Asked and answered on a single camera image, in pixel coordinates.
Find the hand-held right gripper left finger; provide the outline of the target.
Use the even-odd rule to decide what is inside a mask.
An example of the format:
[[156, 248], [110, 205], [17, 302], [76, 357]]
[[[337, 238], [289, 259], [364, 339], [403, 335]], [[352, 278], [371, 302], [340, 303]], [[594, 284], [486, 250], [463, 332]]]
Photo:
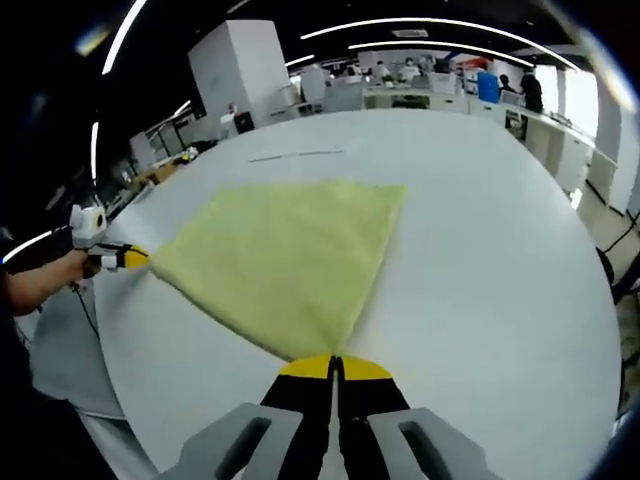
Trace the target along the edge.
[[332, 357], [283, 367], [262, 401], [188, 439], [169, 479], [316, 479], [329, 444]]

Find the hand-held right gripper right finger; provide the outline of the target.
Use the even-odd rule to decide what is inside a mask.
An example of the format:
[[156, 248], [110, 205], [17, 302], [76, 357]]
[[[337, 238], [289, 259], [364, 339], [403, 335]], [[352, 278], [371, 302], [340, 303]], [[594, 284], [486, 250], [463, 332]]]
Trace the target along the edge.
[[350, 479], [496, 479], [484, 450], [425, 407], [391, 374], [357, 357], [337, 362], [339, 447]]

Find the person's left hand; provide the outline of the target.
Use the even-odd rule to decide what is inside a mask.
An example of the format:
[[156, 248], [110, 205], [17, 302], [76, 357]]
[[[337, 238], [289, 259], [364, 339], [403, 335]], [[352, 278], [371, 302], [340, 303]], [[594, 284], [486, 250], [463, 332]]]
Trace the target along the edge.
[[101, 271], [100, 260], [84, 250], [71, 250], [62, 261], [68, 283], [90, 279]]

